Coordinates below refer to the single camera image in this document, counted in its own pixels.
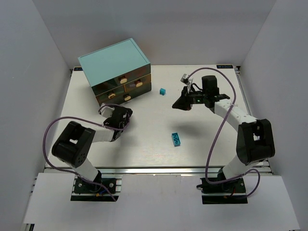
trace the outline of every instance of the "gray wall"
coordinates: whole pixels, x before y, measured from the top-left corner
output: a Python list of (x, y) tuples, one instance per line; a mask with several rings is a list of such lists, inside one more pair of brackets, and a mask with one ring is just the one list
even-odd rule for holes
[(301, 230), (308, 231), (308, 1), (278, 0), (242, 66), (253, 115), (268, 118), (276, 155)]
[(33, 0), (70, 68), (134, 38), (152, 64), (242, 64), (275, 0)]
[(0, 229), (20, 230), (69, 69), (31, 0), (0, 7)]

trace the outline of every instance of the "gold drawer handle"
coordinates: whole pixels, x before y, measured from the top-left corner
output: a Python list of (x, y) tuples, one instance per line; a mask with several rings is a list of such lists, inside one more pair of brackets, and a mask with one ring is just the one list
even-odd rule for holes
[(120, 84), (126, 83), (127, 82), (127, 78), (122, 78), (120, 79)]
[(139, 80), (139, 81), (137, 81), (136, 82), (136, 87), (138, 88), (138, 87), (141, 87), (143, 85), (143, 83)]
[(111, 99), (111, 98), (115, 97), (115, 95), (116, 95), (116, 94), (114, 94), (114, 93), (110, 93), (110, 94), (108, 95), (108, 98)]
[(124, 98), (125, 101), (128, 101), (130, 99), (131, 99), (131, 96), (129, 96), (129, 95), (125, 96), (125, 98)]

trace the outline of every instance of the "white panel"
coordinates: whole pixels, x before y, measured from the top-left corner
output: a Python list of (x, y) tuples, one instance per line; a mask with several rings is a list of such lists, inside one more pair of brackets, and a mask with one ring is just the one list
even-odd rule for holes
[(45, 164), (44, 129), (63, 106), (68, 80), (68, 67), (33, 2), (2, 0), (1, 230), (20, 230), (34, 178)]
[[(257, 177), (245, 177), (252, 190)], [(125, 175), (113, 202), (71, 202), (74, 176), (39, 174), (24, 222), (37, 230), (268, 231), (298, 229), (279, 176), (262, 177), (245, 205), (203, 205), (198, 176)]]
[(69, 67), (134, 38), (152, 64), (240, 65), (275, 0), (34, 0)]
[(242, 66), (253, 115), (271, 121), (276, 155), (302, 230), (308, 230), (308, 1), (278, 0)]
[[(93, 143), (88, 159), (95, 167), (148, 167), (148, 166), (205, 166), (208, 151), (222, 122), (204, 105), (194, 105), (191, 111), (173, 109), (185, 86), (180, 82), (184, 73), (190, 74), (204, 65), (152, 66), (152, 91), (132, 99), (124, 106), (133, 110), (126, 131), (115, 142)], [(245, 104), (233, 69), (221, 69), (230, 78), (237, 92), (237, 104), (245, 111)], [(200, 87), (201, 77), (216, 75), (221, 93), (233, 98), (227, 81), (211, 70), (197, 72), (194, 82)], [(159, 94), (166, 89), (165, 96)], [(83, 72), (72, 74), (61, 116), (77, 116), (101, 123), (99, 105)], [(70, 120), (62, 120), (54, 138), (59, 137)], [(171, 134), (177, 132), (181, 146), (174, 147)], [(210, 164), (223, 166), (236, 155), (237, 132), (226, 124), (215, 146)], [(59, 167), (67, 165), (51, 155), (50, 160)]]

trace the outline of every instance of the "drawer knob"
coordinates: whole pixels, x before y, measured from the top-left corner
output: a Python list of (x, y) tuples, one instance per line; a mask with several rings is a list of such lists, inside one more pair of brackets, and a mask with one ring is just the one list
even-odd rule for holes
[(121, 78), (120, 79), (120, 84), (126, 83), (127, 82), (127, 78)]
[(110, 93), (110, 94), (108, 95), (108, 98), (111, 99), (111, 98), (115, 97), (115, 95), (116, 95), (116, 94), (114, 94), (114, 93)]
[(137, 82), (136, 82), (136, 87), (138, 88), (138, 87), (141, 87), (142, 86), (142, 82), (140, 81), (140, 80), (138, 80)]
[(131, 96), (129, 96), (129, 95), (125, 96), (125, 98), (124, 98), (125, 101), (128, 101), (130, 99), (131, 99)]

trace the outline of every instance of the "blue rectangular block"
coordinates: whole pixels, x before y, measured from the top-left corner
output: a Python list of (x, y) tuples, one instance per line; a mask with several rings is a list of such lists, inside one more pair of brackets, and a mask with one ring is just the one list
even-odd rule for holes
[(166, 93), (166, 90), (165, 90), (165, 89), (161, 88), (161, 89), (159, 90), (159, 94), (165, 95), (165, 93)]
[(172, 133), (171, 134), (171, 137), (172, 137), (172, 140), (173, 140), (173, 144), (175, 147), (178, 147), (181, 145), (181, 142), (180, 142), (180, 138), (179, 138), (179, 135), (178, 133)]

